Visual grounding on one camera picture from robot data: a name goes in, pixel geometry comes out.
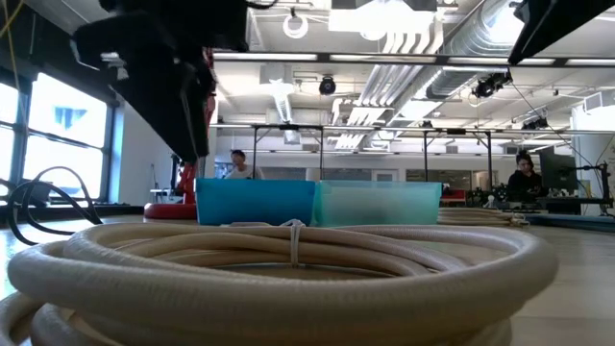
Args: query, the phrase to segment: teal plastic bin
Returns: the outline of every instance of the teal plastic bin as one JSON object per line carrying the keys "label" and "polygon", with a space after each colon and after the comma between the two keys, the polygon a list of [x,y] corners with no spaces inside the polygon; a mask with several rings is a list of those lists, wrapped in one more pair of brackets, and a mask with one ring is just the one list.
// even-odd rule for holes
{"label": "teal plastic bin", "polygon": [[271,225],[298,219],[309,225],[315,182],[197,179],[196,204],[201,225],[265,222]]}
{"label": "teal plastic bin", "polygon": [[406,182],[321,182],[314,198],[312,224],[434,225],[442,184]]}

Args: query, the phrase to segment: person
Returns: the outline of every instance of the person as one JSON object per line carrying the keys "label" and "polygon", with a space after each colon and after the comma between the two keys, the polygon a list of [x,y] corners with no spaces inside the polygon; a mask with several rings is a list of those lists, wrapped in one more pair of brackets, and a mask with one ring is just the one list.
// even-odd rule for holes
{"label": "person", "polygon": [[[241,150],[231,152],[234,168],[224,179],[253,179],[254,168],[246,163],[246,154]],[[260,168],[256,169],[256,179],[264,179]]]}
{"label": "person", "polygon": [[544,195],[542,177],[534,172],[534,163],[525,150],[517,155],[517,170],[508,179],[508,195],[516,202],[529,202]]}

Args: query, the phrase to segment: coiled hose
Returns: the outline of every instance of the coiled hose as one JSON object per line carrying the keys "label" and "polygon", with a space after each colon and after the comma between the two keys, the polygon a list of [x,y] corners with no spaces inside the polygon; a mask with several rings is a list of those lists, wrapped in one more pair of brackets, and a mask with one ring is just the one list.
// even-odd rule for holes
{"label": "coiled hose", "polygon": [[[420,242],[506,255],[472,265]],[[293,256],[371,274],[230,270]],[[0,304],[0,344],[14,345],[11,332],[34,314],[35,346],[507,345],[508,318],[556,268],[544,240],[505,229],[101,225],[15,255],[8,273],[19,293]]]}
{"label": "coiled hose", "polygon": [[480,208],[440,208],[439,225],[511,226],[529,225],[523,214]]}

